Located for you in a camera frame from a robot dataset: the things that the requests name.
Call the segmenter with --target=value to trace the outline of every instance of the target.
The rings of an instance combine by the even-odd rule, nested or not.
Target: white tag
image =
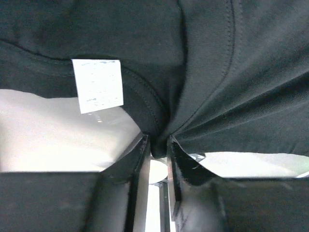
[[[124,104],[119,60],[73,59],[81,113]]]

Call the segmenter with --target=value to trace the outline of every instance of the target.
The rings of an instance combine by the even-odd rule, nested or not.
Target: garment
[[[119,59],[124,110],[165,156],[309,155],[306,0],[3,1],[0,88],[76,97],[73,58]]]

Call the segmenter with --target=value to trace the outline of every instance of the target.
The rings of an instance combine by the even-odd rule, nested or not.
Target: black t-shirt
[[[119,59],[123,108],[155,157],[309,155],[309,4],[2,1],[0,88],[77,97],[71,59]]]

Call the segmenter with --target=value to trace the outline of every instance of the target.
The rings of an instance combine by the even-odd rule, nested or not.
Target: white circular object
[[[168,167],[164,163],[151,160],[150,161],[150,173],[149,173],[149,184],[157,183],[164,180],[168,176]]]

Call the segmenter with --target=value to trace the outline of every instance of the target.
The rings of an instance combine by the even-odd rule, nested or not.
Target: care label
[[[124,104],[119,60],[73,59],[82,114]]]

